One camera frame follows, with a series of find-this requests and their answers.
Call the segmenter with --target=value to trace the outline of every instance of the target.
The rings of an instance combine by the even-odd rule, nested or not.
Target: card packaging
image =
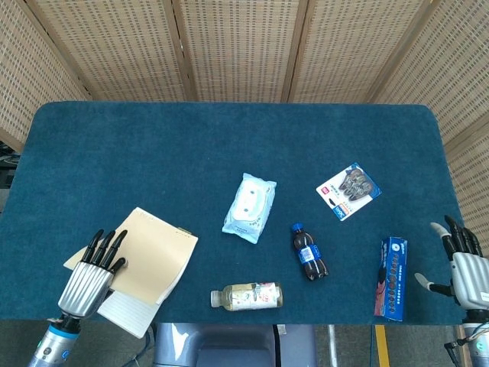
[[[388,237],[382,241],[381,266],[375,291],[375,316],[403,320],[406,260],[407,240]]]
[[[316,191],[341,221],[382,193],[358,163],[327,180]]]

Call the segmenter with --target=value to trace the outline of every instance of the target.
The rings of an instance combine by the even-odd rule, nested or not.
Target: notepad
[[[125,257],[128,267],[114,278],[114,291],[97,311],[132,335],[142,338],[160,305],[180,280],[198,238],[136,208],[116,229],[128,234],[115,261]],[[73,270],[81,249],[65,264]]]

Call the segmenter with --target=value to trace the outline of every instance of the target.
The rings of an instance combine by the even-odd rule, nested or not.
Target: blue label
[[[299,260],[302,265],[312,260],[319,260],[321,258],[321,253],[319,252],[318,246],[311,245],[300,249],[298,252]]]
[[[336,216],[339,218],[339,219],[343,219],[344,217],[346,217],[346,214],[345,212],[343,211],[342,208],[339,207],[339,205],[335,206],[333,208],[333,212],[335,212]]]

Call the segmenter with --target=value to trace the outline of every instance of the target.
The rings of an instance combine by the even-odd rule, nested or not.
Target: wet wipes pack
[[[225,217],[222,231],[257,243],[274,202],[276,185],[276,182],[243,174],[243,181]]]

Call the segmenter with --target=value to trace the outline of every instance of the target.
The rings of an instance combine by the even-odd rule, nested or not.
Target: plastic bottle
[[[228,311],[259,310],[282,305],[280,283],[234,284],[222,291],[211,292],[211,306],[223,306]]]
[[[304,266],[306,275],[310,281],[328,275],[328,269],[321,259],[318,246],[314,244],[313,237],[304,232],[302,223],[292,225],[293,246],[297,250],[299,260]]]

